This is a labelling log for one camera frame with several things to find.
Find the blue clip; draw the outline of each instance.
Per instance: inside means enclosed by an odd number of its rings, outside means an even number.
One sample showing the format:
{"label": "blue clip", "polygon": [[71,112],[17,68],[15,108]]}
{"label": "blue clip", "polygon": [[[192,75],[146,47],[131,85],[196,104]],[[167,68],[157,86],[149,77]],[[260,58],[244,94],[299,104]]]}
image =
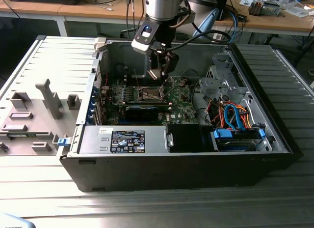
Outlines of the blue clip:
{"label": "blue clip", "polygon": [[71,138],[60,138],[58,139],[58,146],[70,146],[71,145]]}
{"label": "blue clip", "polygon": [[214,131],[215,138],[232,138],[231,130],[227,129],[216,129]]}
{"label": "blue clip", "polygon": [[262,139],[265,137],[265,131],[263,129],[259,129],[259,134],[262,137]]}

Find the power supply label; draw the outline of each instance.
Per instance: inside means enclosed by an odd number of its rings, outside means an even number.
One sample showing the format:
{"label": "power supply label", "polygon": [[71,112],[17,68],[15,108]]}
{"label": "power supply label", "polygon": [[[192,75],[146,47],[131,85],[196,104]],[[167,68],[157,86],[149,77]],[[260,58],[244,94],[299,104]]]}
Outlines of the power supply label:
{"label": "power supply label", "polygon": [[145,131],[112,131],[111,153],[145,153]]}

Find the desk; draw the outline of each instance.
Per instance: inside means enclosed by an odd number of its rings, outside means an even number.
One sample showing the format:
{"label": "desk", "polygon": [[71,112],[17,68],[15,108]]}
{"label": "desk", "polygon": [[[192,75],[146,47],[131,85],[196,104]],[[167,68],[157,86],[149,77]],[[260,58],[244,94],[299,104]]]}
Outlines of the desk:
{"label": "desk", "polygon": [[[247,23],[243,29],[245,32],[287,34],[287,35],[308,35],[314,25],[313,16],[298,18],[285,11],[278,17],[274,16],[251,16],[248,13],[248,7],[238,4],[240,0],[232,0],[236,10],[247,16]],[[126,23],[126,5],[125,0],[118,0],[112,3],[113,11],[106,10],[97,5],[80,2],[78,5],[61,5],[35,2],[6,2],[22,18],[55,20],[58,24],[60,35],[67,36],[65,28],[66,21],[75,22],[93,22],[93,23]],[[304,3],[314,3],[314,0],[305,0]],[[135,20],[139,21],[142,5],[141,0],[135,0]],[[16,17],[7,5],[0,0],[0,17]],[[132,20],[131,7],[129,9],[130,23]],[[216,21],[215,29],[226,30],[232,26],[231,19]]]}

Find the slotted metal surface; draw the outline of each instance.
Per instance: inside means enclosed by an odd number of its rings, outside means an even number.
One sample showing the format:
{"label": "slotted metal surface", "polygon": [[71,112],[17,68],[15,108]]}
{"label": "slotted metal surface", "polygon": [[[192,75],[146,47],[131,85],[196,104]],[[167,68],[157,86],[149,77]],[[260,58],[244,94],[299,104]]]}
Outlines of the slotted metal surface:
{"label": "slotted metal surface", "polygon": [[312,90],[279,51],[271,49],[270,46],[237,45],[237,47],[290,133],[297,140],[300,149],[312,150],[313,144],[302,143],[314,139]]}
{"label": "slotted metal surface", "polygon": [[[50,39],[77,40],[65,37]],[[261,49],[262,53],[264,49],[269,51],[266,46]],[[77,59],[76,56],[64,55],[64,59]],[[258,65],[250,57],[252,65]],[[258,60],[277,63],[279,60],[276,55],[258,57],[262,57]],[[259,78],[266,83],[296,83],[290,75],[276,76],[269,81],[266,79],[268,76]],[[288,104],[308,105],[312,101],[308,95],[269,97],[276,105],[285,104],[290,108],[293,106]],[[292,130],[311,133],[314,119],[287,118],[284,122]],[[297,130],[294,133],[303,137]],[[0,157],[0,212],[24,217],[34,222],[37,228],[312,228],[314,138],[303,137],[296,141],[304,153],[301,160],[287,170],[270,174],[254,187],[242,188],[83,193],[54,156]]]}

